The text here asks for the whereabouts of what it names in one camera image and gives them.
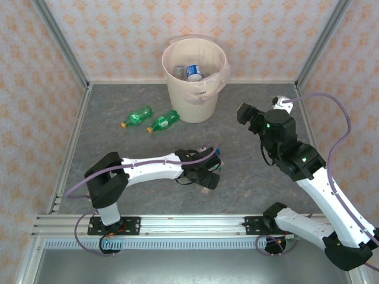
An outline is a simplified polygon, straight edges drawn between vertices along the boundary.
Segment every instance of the white cylinder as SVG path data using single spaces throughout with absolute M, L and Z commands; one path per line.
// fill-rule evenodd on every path
M 188 59 L 199 62 L 201 72 L 211 75 L 198 82 L 174 77 L 172 72 L 175 65 L 185 65 Z M 163 52 L 162 65 L 172 109 L 177 111 L 180 119 L 198 123 L 210 118 L 219 92 L 230 74 L 230 66 L 221 47 L 203 38 L 178 40 Z

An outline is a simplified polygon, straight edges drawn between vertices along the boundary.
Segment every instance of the floral wallpaper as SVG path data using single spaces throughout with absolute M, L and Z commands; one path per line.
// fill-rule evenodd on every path
M 231 79 L 295 80 L 338 0 L 47 0 L 89 80 L 161 80 L 169 41 L 218 43 Z
M 83 93 L 30 0 L 0 1 L 0 275 L 15 283 Z
M 379 226 L 379 5 L 352 1 L 303 87 L 302 94 L 336 96 L 348 110 L 352 133 L 333 157 L 333 174 L 358 210 Z M 346 121 L 326 98 L 305 104 L 318 149 L 327 157 L 346 132 Z

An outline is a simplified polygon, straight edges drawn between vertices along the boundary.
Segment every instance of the green plastic bottle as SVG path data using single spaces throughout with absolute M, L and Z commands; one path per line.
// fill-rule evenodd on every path
M 127 128 L 132 125 L 139 125 L 146 118 L 149 118 L 153 115 L 151 107 L 145 105 L 143 108 L 138 111 L 132 112 L 125 121 L 121 122 L 123 128 Z
M 157 118 L 153 125 L 148 127 L 147 130 L 149 133 L 155 131 L 161 131 L 169 128 L 172 124 L 176 123 L 179 120 L 179 115 L 176 111 L 169 111 L 167 114 Z

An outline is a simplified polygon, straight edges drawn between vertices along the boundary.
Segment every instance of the blue label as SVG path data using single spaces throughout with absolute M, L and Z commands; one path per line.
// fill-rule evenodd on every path
M 190 77 L 191 75 L 194 74 L 200 74 L 200 68 L 197 65 L 190 65 L 187 67 L 187 77 Z

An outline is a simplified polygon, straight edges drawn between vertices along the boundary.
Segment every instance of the metal bracket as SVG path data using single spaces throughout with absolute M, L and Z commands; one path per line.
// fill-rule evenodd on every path
M 264 223 L 263 216 L 246 216 L 242 225 L 246 228 L 246 235 L 286 235 L 289 232 L 273 228 L 271 231 Z
M 122 231 L 118 231 L 117 235 L 139 235 L 141 228 L 141 218 L 140 217 L 121 217 L 123 220 L 123 225 L 121 226 Z M 105 235 L 107 230 L 104 224 L 101 222 L 100 217 L 92 217 L 89 219 L 88 224 L 88 235 Z

